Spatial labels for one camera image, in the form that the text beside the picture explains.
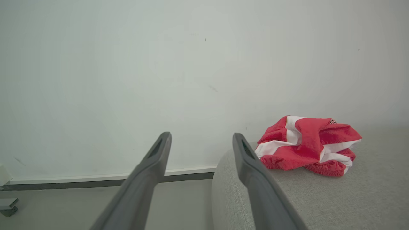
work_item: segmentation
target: red fabric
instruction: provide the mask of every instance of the red fabric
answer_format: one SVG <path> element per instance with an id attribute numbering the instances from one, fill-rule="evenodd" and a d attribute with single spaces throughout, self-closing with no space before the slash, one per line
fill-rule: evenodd
<path id="1" fill-rule="evenodd" d="M 269 127 L 257 143 L 260 145 L 273 140 L 287 142 L 286 125 L 287 116 Z M 336 160 L 320 163 L 320 154 L 325 144 L 362 139 L 358 132 L 347 124 L 335 123 L 331 118 L 306 117 L 297 120 L 293 125 L 301 133 L 297 145 L 281 146 L 275 152 L 263 155 L 260 158 L 261 162 L 269 169 L 290 170 L 305 167 L 325 176 L 343 176 L 346 168 L 343 163 Z M 337 153 L 348 156 L 351 161 L 355 159 L 355 154 L 348 148 Z"/>

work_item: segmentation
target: dark baseboard strip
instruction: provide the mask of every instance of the dark baseboard strip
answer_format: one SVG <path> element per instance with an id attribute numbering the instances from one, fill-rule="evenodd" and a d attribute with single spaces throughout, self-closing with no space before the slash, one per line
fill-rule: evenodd
<path id="1" fill-rule="evenodd" d="M 204 180 L 212 179 L 214 172 L 183 174 L 174 176 L 165 176 L 162 183 L 183 180 Z M 1 191 L 23 191 L 23 190 L 44 190 L 44 189 L 75 189 L 91 187 L 109 187 L 120 186 L 124 180 L 103 180 L 89 182 L 72 182 L 72 183 L 53 183 L 53 184 L 28 184 L 28 185 L 4 185 Z"/>

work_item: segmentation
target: gray upholstery fabric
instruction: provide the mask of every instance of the gray upholstery fabric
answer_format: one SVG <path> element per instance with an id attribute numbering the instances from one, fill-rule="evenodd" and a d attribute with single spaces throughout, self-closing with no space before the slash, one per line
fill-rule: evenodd
<path id="1" fill-rule="evenodd" d="M 357 158 L 343 177 L 304 168 L 270 171 L 309 229 L 409 228 L 409 129 L 360 133 L 363 141 L 354 149 Z M 232 176 L 237 174 L 234 164 L 234 155 L 227 153 L 213 178 L 216 230 L 255 229 L 247 191 L 237 175 Z"/>

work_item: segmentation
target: white wall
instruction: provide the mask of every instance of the white wall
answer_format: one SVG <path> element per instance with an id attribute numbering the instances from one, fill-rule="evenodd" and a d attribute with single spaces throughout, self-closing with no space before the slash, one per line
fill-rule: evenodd
<path id="1" fill-rule="evenodd" d="M 408 124 L 409 2 L 0 3 L 0 161 L 16 179 L 216 165 L 282 116 Z"/>

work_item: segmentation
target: red and white cloth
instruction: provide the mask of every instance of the red and white cloth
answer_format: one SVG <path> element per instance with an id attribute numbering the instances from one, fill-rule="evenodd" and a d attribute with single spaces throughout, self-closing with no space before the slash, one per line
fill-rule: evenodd
<path id="1" fill-rule="evenodd" d="M 258 158 L 269 169 L 305 167 L 325 176 L 343 176 L 355 154 L 350 148 L 362 137 L 331 118 L 285 116 L 257 142 Z"/>

